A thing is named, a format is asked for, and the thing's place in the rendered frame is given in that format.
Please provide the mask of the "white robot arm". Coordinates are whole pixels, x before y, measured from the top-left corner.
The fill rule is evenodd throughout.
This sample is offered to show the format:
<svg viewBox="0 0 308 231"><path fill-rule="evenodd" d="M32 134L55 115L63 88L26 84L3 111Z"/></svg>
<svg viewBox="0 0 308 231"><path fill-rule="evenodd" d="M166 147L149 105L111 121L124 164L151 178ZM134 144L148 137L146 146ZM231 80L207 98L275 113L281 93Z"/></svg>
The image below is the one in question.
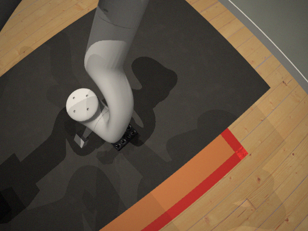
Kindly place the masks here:
<svg viewBox="0 0 308 231"><path fill-rule="evenodd" d="M0 0L0 32L22 0ZM149 0L99 0L84 66L108 107L90 89L77 89L66 102L68 115L85 127L74 141L83 148L94 132L109 143L119 141L131 120L133 93L123 64Z"/></svg>

